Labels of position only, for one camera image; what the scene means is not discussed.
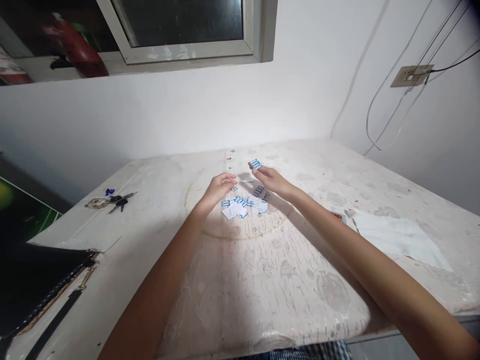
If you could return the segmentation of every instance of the paper sheet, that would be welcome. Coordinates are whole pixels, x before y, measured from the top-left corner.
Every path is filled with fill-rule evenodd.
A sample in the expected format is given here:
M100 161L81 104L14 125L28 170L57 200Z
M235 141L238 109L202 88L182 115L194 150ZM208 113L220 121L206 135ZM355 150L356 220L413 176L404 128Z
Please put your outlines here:
M408 256L452 272L440 249L414 222L357 212L353 217L360 234L384 253Z

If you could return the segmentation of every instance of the window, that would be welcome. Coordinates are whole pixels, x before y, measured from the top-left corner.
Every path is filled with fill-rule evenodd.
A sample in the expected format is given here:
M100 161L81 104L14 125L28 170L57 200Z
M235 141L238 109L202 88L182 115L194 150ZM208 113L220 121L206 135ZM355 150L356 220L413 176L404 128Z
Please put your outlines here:
M277 2L1 1L0 46L35 81L78 78L73 68L50 68L62 49L44 29L58 13L100 55L110 75L268 62Z

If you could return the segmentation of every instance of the table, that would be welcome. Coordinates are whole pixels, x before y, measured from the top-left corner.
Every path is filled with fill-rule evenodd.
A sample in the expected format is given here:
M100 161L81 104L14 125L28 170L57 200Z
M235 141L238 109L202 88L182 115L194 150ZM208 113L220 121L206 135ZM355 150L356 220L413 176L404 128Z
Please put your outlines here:
M416 222L453 272L389 256L449 312L480 307L480 217L329 140L237 149L277 168L329 210ZM87 289L39 359L96 359L142 280L210 179L239 161L228 150L131 161L32 242L103 252ZM251 193L255 183L241 184ZM138 191L123 213L85 208L104 189ZM342 262L299 215L271 197L268 213L227 221L214 209L158 350L162 359L226 359L275 348L351 338L389 322ZM347 224L353 228L352 219ZM9 354L20 359L82 281L80 276Z

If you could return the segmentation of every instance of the blue line drawing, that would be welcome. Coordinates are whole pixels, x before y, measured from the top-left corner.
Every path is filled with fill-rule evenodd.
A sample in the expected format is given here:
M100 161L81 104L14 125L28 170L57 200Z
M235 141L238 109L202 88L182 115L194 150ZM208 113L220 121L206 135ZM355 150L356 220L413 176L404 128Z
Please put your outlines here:
M256 189L253 191L253 196L258 198L263 190L264 190L263 186L260 186L260 185L257 186Z
M262 167L262 163L257 159L253 159L252 161L250 161L250 166L254 169L258 169Z

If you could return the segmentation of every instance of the red object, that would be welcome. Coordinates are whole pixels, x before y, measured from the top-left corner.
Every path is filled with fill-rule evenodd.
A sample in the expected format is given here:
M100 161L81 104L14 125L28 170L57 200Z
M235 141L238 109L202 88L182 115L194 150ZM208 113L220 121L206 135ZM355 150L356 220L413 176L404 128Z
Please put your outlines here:
M58 39L68 61L75 69L86 78L108 76L109 72L102 58L83 36L63 20L58 13L53 15L56 18L57 27L44 27L43 30Z
M34 81L18 66L15 61L7 55L0 46L0 78L8 85L29 84Z

